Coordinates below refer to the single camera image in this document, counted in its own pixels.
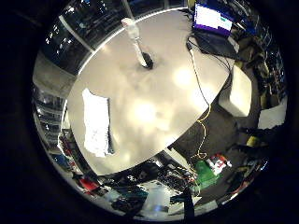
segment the laptop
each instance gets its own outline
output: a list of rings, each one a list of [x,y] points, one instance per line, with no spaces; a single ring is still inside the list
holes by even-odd
[[[228,39],[233,21],[218,10],[196,3],[192,31],[201,51],[238,60],[235,46]]]

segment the tabletop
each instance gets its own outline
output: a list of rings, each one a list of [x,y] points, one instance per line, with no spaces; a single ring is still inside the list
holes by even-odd
[[[156,155],[207,110],[185,46],[192,22],[184,15],[167,11],[137,23],[141,44],[154,61],[152,70],[138,63],[131,40],[122,31],[93,55],[76,80],[67,98],[68,116],[78,147],[97,175],[120,172]],[[211,103],[228,71],[198,50],[194,57],[204,95]],[[109,133],[115,153],[105,158],[95,157],[84,147],[85,88],[109,98]]]

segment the green box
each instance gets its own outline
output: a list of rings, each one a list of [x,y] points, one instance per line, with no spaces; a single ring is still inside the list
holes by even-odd
[[[217,180],[220,177],[220,175],[214,175],[213,171],[205,161],[197,162],[195,165],[195,170],[198,174],[196,182],[200,185],[200,189],[205,189],[211,185],[216,184]]]

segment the keyboard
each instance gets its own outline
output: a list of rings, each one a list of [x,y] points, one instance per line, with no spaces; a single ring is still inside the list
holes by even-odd
[[[208,33],[195,33],[195,39],[203,53],[214,54],[235,60],[239,59],[234,46],[223,36]]]

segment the laptop screen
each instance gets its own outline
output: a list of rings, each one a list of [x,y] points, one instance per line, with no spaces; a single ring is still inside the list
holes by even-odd
[[[198,30],[206,30],[219,35],[229,36],[233,25],[233,19],[217,10],[195,5],[193,27]]]

